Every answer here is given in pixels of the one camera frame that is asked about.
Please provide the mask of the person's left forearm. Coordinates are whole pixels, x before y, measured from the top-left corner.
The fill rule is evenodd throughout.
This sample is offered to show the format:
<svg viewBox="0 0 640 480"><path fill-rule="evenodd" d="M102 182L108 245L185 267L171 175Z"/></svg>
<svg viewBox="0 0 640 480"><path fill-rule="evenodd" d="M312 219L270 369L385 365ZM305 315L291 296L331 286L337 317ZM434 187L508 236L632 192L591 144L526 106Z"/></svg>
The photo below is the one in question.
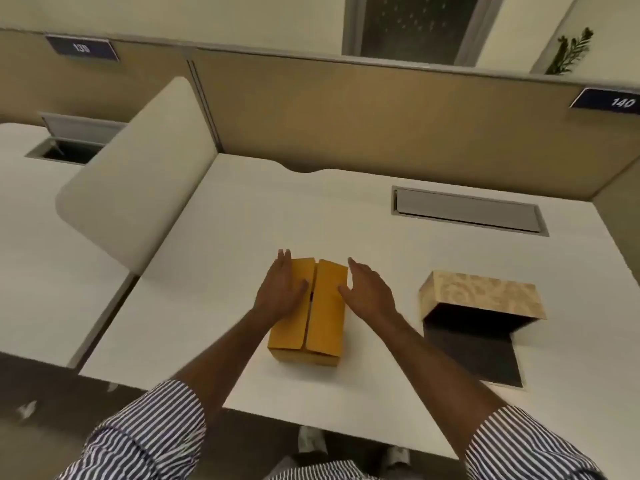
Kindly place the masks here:
<svg viewBox="0 0 640 480"><path fill-rule="evenodd" d="M283 315L274 308L250 309L173 376L196 395L207 422L220 412L252 355Z"/></svg>

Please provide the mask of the patterned beige open box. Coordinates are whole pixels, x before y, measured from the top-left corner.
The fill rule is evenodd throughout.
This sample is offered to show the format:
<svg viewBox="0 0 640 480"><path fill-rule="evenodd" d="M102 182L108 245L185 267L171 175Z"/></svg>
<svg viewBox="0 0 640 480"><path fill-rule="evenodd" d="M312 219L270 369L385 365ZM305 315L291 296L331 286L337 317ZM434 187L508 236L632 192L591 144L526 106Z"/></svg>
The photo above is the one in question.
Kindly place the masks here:
<svg viewBox="0 0 640 480"><path fill-rule="evenodd" d="M524 387L513 334L547 319L534 284L432 271L418 297L428 343L484 382Z"/></svg>

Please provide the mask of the striped shirt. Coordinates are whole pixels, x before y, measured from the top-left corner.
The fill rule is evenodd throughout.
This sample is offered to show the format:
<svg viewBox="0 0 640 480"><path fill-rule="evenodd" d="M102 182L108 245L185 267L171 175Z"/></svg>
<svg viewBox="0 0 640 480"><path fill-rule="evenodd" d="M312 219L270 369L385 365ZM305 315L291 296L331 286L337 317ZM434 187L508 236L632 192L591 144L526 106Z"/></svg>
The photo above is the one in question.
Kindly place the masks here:
<svg viewBox="0 0 640 480"><path fill-rule="evenodd" d="M103 421L56 480L187 480L205 433L194 392L167 380ZM515 406L476 430L465 465L469 480L607 480L587 455Z"/></svg>

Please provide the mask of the tan desk partition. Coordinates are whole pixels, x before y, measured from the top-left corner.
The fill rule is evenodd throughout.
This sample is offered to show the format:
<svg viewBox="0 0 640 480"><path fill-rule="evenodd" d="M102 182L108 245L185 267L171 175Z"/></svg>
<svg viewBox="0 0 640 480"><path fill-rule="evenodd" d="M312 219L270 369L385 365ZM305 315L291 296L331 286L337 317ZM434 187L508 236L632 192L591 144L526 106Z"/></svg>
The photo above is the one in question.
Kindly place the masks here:
<svg viewBox="0 0 640 480"><path fill-rule="evenodd" d="M587 82L113 36L117 61L58 54L0 28L0 120L129 121L176 76L219 150L294 169L575 200L640 185L640 116L571 103Z"/></svg>

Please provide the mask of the white shoe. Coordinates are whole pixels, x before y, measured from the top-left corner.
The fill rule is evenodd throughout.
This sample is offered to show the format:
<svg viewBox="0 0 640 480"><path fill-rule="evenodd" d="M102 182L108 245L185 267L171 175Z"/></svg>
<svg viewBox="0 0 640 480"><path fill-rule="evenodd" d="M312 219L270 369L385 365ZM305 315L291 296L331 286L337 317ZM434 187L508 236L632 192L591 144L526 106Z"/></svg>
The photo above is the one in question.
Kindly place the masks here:
<svg viewBox="0 0 640 480"><path fill-rule="evenodd" d="M298 430L298 452L295 458L299 467L309 467L329 462L331 457L328 453L323 430L300 426Z"/></svg>
<svg viewBox="0 0 640 480"><path fill-rule="evenodd" d="M404 447L389 446L382 455L380 468L382 470L388 470L398 466L411 466L410 451Z"/></svg>

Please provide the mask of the person's left hand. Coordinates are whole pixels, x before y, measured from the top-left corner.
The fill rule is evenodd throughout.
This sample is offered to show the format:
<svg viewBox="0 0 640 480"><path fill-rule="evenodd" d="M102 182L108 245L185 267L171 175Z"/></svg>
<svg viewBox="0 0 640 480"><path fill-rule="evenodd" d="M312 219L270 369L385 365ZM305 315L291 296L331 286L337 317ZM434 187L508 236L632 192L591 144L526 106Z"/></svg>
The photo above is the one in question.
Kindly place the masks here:
<svg viewBox="0 0 640 480"><path fill-rule="evenodd" d="M260 285L253 306L253 310L269 327L289 315L302 301L293 300L291 293L292 282L300 279L304 278L297 278L293 274L291 251L278 250L276 259Z"/></svg>

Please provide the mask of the green plant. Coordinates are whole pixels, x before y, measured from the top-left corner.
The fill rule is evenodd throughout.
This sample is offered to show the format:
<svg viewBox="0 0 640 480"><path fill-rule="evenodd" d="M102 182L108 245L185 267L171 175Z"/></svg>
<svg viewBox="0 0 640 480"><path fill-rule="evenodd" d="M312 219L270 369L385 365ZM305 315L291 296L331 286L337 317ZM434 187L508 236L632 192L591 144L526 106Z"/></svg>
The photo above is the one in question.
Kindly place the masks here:
<svg viewBox="0 0 640 480"><path fill-rule="evenodd" d="M571 73L574 67L581 62L590 50L591 39L594 31L585 27L577 38L562 35L558 37L556 55L548 65L545 75L565 75Z"/></svg>

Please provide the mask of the grey framed window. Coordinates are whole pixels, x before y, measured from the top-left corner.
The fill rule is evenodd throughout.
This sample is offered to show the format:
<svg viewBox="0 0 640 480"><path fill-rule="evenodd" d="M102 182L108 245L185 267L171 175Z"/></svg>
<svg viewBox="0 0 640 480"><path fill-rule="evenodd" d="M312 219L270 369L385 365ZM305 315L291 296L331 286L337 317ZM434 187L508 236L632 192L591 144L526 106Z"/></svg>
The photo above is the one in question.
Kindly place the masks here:
<svg viewBox="0 0 640 480"><path fill-rule="evenodd" d="M342 55L473 67L504 0L346 0Z"/></svg>

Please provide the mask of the dark blue number sign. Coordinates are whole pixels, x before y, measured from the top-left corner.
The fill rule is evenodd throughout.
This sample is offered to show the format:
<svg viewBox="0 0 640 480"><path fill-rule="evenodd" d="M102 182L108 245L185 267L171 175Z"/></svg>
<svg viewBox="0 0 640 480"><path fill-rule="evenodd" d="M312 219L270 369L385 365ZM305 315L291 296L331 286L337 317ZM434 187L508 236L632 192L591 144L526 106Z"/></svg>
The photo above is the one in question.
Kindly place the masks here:
<svg viewBox="0 0 640 480"><path fill-rule="evenodd" d="M640 92L584 88L570 108L640 115Z"/></svg>
<svg viewBox="0 0 640 480"><path fill-rule="evenodd" d="M45 39L55 53L66 57L119 62L116 49L108 39L81 38L46 34Z"/></svg>

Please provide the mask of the white rounded desk divider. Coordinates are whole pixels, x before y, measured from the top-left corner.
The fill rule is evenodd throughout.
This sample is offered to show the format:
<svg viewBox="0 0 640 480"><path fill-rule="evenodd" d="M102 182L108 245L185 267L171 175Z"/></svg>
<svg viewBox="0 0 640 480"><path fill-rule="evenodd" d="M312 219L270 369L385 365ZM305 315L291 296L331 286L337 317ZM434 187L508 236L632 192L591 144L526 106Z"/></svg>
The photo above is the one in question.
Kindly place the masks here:
<svg viewBox="0 0 640 480"><path fill-rule="evenodd" d="M61 188L57 214L140 276L217 155L190 81L176 77Z"/></svg>

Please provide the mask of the tan side partition panel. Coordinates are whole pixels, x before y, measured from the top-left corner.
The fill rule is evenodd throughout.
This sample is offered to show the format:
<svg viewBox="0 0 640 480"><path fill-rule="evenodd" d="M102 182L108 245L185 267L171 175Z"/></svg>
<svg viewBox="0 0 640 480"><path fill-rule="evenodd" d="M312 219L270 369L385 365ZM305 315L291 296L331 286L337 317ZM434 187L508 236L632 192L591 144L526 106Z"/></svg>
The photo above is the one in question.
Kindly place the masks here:
<svg viewBox="0 0 640 480"><path fill-rule="evenodd" d="M640 156L595 195L593 204L640 286Z"/></svg>

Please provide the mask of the yellow cardboard box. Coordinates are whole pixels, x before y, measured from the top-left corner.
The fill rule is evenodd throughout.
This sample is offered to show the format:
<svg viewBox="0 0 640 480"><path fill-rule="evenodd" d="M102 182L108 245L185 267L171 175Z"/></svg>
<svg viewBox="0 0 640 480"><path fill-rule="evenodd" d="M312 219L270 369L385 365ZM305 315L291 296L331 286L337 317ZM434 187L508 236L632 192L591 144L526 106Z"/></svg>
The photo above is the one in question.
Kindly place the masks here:
<svg viewBox="0 0 640 480"><path fill-rule="evenodd" d="M346 304L339 292L348 267L314 258L292 259L292 275L308 288L296 309L272 327L268 350L279 362L336 367L343 349Z"/></svg>

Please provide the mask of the person's right forearm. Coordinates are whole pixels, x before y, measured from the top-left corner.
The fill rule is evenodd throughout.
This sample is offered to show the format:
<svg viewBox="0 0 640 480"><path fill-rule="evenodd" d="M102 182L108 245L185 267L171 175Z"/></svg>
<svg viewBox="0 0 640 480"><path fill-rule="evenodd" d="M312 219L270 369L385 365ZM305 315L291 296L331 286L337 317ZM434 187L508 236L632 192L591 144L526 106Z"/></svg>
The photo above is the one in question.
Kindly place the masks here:
<svg viewBox="0 0 640 480"><path fill-rule="evenodd" d="M484 421L507 402L427 343L397 312L364 318L382 339L460 460Z"/></svg>

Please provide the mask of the person's right hand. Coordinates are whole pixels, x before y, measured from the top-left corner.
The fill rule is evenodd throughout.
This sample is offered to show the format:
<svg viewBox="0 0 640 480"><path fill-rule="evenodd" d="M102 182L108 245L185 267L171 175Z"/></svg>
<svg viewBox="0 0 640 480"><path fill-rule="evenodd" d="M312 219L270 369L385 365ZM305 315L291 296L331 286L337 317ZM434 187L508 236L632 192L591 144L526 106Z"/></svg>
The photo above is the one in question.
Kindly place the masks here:
<svg viewBox="0 0 640 480"><path fill-rule="evenodd" d="M386 282L369 266L348 258L351 286L356 293L356 306L349 309L372 330L380 331L404 322L398 313L393 293Z"/></svg>

